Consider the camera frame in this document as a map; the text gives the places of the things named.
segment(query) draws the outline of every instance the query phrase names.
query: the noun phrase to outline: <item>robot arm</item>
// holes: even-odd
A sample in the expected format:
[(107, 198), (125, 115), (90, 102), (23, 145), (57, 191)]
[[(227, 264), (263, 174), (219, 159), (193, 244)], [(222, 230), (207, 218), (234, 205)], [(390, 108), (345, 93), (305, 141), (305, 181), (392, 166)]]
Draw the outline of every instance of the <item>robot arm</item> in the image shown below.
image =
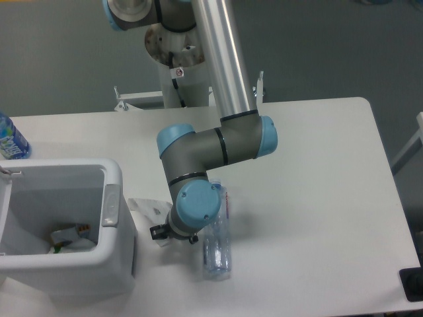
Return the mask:
[[(258, 115), (229, 0), (193, 0), (192, 6), (191, 2), (161, 0), (154, 1), (151, 8), (168, 7), (169, 3), (194, 14), (221, 127), (196, 133), (191, 125), (178, 124), (160, 131), (157, 145), (173, 208), (166, 223), (150, 231), (153, 239), (171, 236), (195, 243), (197, 232), (213, 220), (221, 203), (208, 182), (207, 170), (270, 154), (277, 147), (278, 135), (273, 121)], [(163, 17), (161, 21), (166, 28)]]

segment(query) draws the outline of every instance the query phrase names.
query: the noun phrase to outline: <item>black ring band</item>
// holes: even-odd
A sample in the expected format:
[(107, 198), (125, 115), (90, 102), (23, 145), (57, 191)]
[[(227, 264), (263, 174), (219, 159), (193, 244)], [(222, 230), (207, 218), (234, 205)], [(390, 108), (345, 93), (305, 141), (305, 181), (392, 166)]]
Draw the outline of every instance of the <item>black ring band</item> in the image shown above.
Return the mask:
[(249, 114), (257, 114), (257, 113), (258, 113), (258, 110), (255, 109), (255, 110), (250, 110), (250, 111), (246, 111), (246, 112), (241, 112), (240, 114), (232, 114), (230, 116), (221, 118), (220, 122), (240, 118), (240, 117), (243, 117), (243, 116), (248, 116)]
[(187, 179), (193, 178), (193, 177), (207, 177), (207, 173), (205, 173), (205, 172), (195, 172), (195, 173), (185, 174), (185, 175), (176, 177), (174, 180), (171, 180), (168, 183), (168, 185), (169, 185), (169, 187), (171, 187), (172, 185), (175, 185), (176, 183), (178, 183), (182, 180), (187, 180)]
[(220, 128), (215, 127), (214, 131), (216, 131), (217, 136), (219, 137), (220, 147), (222, 148), (223, 165), (227, 165), (228, 159), (227, 159), (227, 150), (226, 150), (225, 139), (223, 138), (223, 135), (222, 135), (222, 132), (220, 131)]

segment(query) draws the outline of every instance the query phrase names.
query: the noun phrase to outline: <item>gray floor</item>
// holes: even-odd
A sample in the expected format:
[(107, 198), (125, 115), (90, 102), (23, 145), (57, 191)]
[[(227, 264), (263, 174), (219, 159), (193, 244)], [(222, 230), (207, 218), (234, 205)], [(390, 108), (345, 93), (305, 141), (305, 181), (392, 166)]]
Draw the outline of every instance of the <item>gray floor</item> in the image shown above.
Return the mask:
[[(423, 13), (406, 0), (234, 1), (251, 82), (267, 101), (362, 96), (388, 159), (423, 111)], [(113, 31), (98, 0), (0, 3), (1, 109), (10, 116), (111, 111), (121, 93), (159, 90), (145, 28)], [(396, 177), (423, 230), (423, 151)]]

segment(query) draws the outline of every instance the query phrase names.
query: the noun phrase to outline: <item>silver metal tube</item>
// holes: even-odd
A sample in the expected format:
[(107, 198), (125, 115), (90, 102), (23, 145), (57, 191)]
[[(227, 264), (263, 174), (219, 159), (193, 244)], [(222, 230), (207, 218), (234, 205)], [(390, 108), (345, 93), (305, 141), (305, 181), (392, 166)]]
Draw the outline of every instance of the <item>silver metal tube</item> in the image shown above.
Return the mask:
[(193, 0), (192, 7), (221, 118), (256, 110), (228, 0)]
[(145, 18), (152, 0), (107, 0), (110, 10), (123, 21), (137, 22)]

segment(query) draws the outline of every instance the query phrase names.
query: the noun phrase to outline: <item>black object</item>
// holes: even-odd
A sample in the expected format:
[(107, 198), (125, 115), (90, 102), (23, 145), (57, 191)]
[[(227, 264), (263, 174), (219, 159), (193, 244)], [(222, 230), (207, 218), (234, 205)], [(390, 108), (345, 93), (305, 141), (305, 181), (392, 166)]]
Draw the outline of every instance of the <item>black object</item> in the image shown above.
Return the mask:
[(164, 240), (169, 237), (171, 226), (168, 223), (150, 228), (151, 238), (153, 240)]
[(195, 234), (195, 235), (193, 235), (193, 236), (190, 236), (190, 238), (188, 239), (188, 241), (191, 243), (191, 244), (195, 244), (195, 243), (197, 243), (198, 242), (198, 236)]
[(423, 301), (423, 267), (402, 269), (399, 271), (399, 276), (408, 301)]

